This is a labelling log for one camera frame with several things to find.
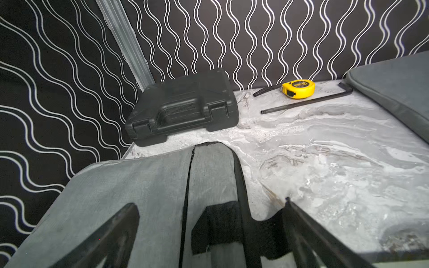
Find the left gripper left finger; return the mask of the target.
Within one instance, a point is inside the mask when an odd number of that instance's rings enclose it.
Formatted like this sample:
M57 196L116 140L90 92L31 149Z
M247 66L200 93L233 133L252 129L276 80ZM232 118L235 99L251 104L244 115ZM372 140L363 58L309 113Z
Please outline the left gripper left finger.
M53 268L126 268L136 239L140 215L128 203Z

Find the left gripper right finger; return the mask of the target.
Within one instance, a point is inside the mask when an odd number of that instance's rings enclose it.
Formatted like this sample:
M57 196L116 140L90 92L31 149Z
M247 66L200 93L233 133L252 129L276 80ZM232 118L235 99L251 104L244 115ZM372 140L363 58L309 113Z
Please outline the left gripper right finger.
M372 268L373 265L350 250L290 198L284 206L287 242L298 268Z

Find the grey laptop bag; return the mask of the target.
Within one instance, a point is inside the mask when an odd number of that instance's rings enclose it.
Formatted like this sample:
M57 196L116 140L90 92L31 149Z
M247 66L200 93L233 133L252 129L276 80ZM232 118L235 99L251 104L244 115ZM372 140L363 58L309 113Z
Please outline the grey laptop bag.
M345 80L429 141L428 51L354 68Z
M252 218L222 143L81 171L9 268L261 268L290 251L281 213Z

